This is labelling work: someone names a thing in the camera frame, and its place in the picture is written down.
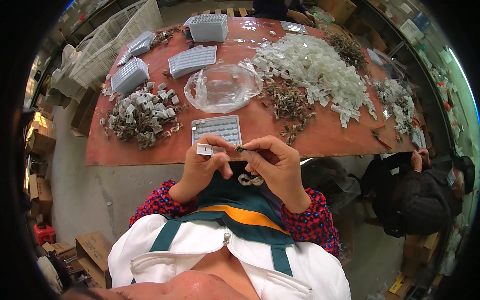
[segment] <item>wooden table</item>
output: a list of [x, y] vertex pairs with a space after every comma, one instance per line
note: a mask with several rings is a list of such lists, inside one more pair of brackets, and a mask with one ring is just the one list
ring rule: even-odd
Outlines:
[[[245, 22], [256, 22], [253, 25], [246, 25]], [[255, 55], [255, 47], [262, 43], [262, 37], [270, 41], [277, 42], [287, 32], [282, 29], [280, 21], [255, 18], [229, 18], [229, 34], [225, 43], [202, 43], [204, 46], [218, 45], [217, 59], [223, 59], [225, 63], [237, 64], [244, 58], [252, 58]], [[273, 30], [276, 36], [269, 35]], [[307, 27], [310, 35], [322, 38], [324, 32], [318, 29]], [[243, 39], [244, 43], [234, 41], [234, 39]], [[183, 88], [188, 81], [189, 75], [179, 79], [166, 78], [162, 72], [168, 69], [168, 59], [181, 51], [187, 50], [185, 37], [183, 34], [175, 34], [168, 45], [158, 46], [151, 51], [139, 56], [149, 65], [150, 81], [155, 82], [153, 92], [156, 94], [160, 83], [165, 82], [167, 89], [175, 89], [179, 95], [180, 104], [187, 100], [183, 93]], [[368, 58], [369, 70], [376, 79], [385, 78], [385, 73], [373, 64]], [[114, 64], [110, 74], [114, 74], [119, 67]], [[381, 153], [397, 153], [413, 151], [414, 145], [410, 137], [404, 135], [404, 142], [399, 144], [396, 141], [395, 118], [389, 118], [386, 126], [380, 129], [380, 137], [386, 143], [393, 147], [388, 150], [381, 145], [372, 135], [372, 129], [383, 123], [381, 106], [373, 86], [367, 86], [371, 100], [377, 109], [378, 121], [375, 121], [368, 113], [365, 106], [360, 108], [360, 122], [351, 120], [348, 128], [342, 128], [340, 117], [330, 109], [332, 103], [327, 107], [322, 107], [318, 102], [315, 103], [317, 116], [310, 119], [308, 127], [298, 134], [293, 147], [298, 150], [301, 157], [324, 157], [324, 156], [354, 156], [354, 155], [372, 155]], [[191, 121], [203, 118], [222, 116], [222, 114], [209, 114], [193, 108], [184, 111], [178, 115], [179, 122], [183, 122], [184, 127], [177, 133], [172, 134], [168, 139], [157, 139], [154, 147], [139, 151], [136, 138], [129, 142], [120, 141], [112, 131], [109, 131], [109, 139], [106, 140], [104, 128], [100, 126], [100, 119], [106, 117], [107, 110], [113, 109], [114, 103], [109, 102], [108, 97], [100, 95], [95, 114], [90, 128], [88, 144], [86, 150], [85, 163], [88, 166], [136, 166], [136, 165], [161, 165], [183, 163], [186, 151], [192, 146], [192, 132], [190, 129]], [[273, 135], [279, 138], [280, 131], [284, 130], [285, 125], [291, 127], [292, 121], [276, 120], [273, 108], [266, 108], [258, 98], [252, 98], [250, 103], [242, 109], [230, 113], [238, 115], [240, 119], [240, 128], [242, 132], [243, 143], [252, 139]], [[241, 157], [233, 157], [233, 160], [241, 160]]]

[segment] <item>white jacket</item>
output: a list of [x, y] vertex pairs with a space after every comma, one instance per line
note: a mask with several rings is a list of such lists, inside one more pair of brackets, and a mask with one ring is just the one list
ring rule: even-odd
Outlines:
[[182, 223], [168, 252], [148, 252], [167, 219], [144, 216], [113, 245], [108, 267], [114, 288], [137, 283], [165, 283], [192, 269], [205, 255], [224, 246], [237, 257], [262, 300], [348, 300], [350, 288], [338, 259], [310, 242], [287, 246], [293, 277], [274, 270], [270, 245], [244, 240], [226, 226], [209, 221]]

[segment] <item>red floral sleeve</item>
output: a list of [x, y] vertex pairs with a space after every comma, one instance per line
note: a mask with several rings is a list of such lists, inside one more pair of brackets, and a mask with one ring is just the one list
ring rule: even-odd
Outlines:
[[282, 204], [282, 221], [294, 240], [309, 241], [322, 246], [338, 257], [338, 231], [333, 225], [332, 214], [322, 193], [306, 189], [312, 203], [303, 214], [292, 214]]
[[177, 184], [173, 180], [165, 181], [160, 185], [160, 188], [155, 189], [142, 206], [139, 206], [135, 211], [135, 215], [130, 218], [130, 225], [128, 228], [141, 217], [146, 215], [168, 215], [168, 216], [184, 216], [192, 213], [198, 208], [197, 198], [194, 198], [186, 205], [181, 205], [170, 199], [168, 191], [172, 186]]

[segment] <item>red plastic stool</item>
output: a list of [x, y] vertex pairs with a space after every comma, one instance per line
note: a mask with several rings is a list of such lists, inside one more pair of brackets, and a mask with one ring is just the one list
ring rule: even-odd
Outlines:
[[38, 244], [40, 246], [43, 246], [43, 244], [45, 244], [46, 242], [49, 242], [50, 244], [55, 244], [55, 228], [45, 222], [36, 224], [34, 228], [36, 240], [38, 241]]

